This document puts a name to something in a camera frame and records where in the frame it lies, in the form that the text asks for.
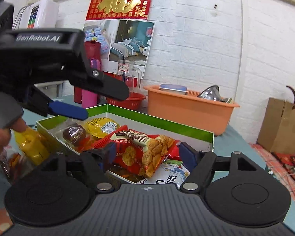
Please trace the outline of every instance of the metal screw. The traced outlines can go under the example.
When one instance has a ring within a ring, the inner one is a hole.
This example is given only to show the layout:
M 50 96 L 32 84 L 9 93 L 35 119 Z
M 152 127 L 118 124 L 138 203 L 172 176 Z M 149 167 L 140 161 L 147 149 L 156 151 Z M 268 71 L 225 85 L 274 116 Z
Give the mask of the metal screw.
M 112 185 L 110 183 L 99 183 L 96 187 L 101 191 L 108 191 L 112 188 Z
M 196 183 L 185 183 L 183 188 L 187 191 L 193 191 L 198 188 L 198 185 Z
M 99 72 L 98 72 L 97 70 L 94 70 L 94 71 L 93 71 L 93 75 L 94 75 L 95 77 L 98 77 Z

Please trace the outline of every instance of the red thermos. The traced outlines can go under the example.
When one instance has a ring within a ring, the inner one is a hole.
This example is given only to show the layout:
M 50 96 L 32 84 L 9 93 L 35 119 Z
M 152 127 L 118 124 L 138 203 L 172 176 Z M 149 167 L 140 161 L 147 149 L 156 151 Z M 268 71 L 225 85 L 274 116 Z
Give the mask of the red thermos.
M 88 59 L 95 58 L 101 63 L 101 43 L 96 41 L 84 42 L 85 51 Z M 74 87 L 73 101 L 75 103 L 82 103 L 82 89 Z

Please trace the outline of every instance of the gift box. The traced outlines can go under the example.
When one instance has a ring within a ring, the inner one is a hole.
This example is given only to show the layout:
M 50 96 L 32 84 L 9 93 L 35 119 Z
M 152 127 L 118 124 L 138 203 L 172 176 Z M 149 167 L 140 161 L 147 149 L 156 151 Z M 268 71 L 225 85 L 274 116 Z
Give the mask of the gift box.
M 214 133 L 164 120 L 125 108 L 105 104 L 87 109 L 88 116 L 92 118 L 108 117 L 120 125 L 128 125 L 129 129 L 143 132 L 148 135 L 163 134 L 181 142 L 186 142 L 195 150 L 214 151 Z M 67 118 L 54 116 L 37 121 L 37 130 L 49 143 L 48 150 L 51 153 L 62 151 L 65 153 L 74 152 L 79 154 L 66 143 L 49 132 L 50 129 L 64 122 Z M 132 183 L 113 172 L 108 171 L 109 176 Z

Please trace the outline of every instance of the orange dish rack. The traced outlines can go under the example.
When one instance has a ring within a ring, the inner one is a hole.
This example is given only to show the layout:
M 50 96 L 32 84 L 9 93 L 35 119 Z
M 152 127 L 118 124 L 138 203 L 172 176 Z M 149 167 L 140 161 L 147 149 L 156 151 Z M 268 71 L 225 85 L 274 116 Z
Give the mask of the orange dish rack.
M 159 90 L 159 85 L 144 86 L 148 91 L 148 114 L 188 126 L 222 134 L 237 103 L 227 104 L 198 98 L 198 91 L 187 95 Z

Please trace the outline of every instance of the human hand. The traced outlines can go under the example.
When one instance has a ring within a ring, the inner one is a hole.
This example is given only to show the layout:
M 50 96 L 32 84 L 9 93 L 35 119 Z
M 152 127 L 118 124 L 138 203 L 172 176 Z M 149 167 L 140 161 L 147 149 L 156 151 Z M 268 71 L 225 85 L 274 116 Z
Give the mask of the human hand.
M 11 129 L 17 132 L 23 132 L 27 128 L 25 121 L 19 118 L 12 126 Z M 3 151 L 3 147 L 7 146 L 11 139 L 10 129 L 0 129 L 0 153 Z

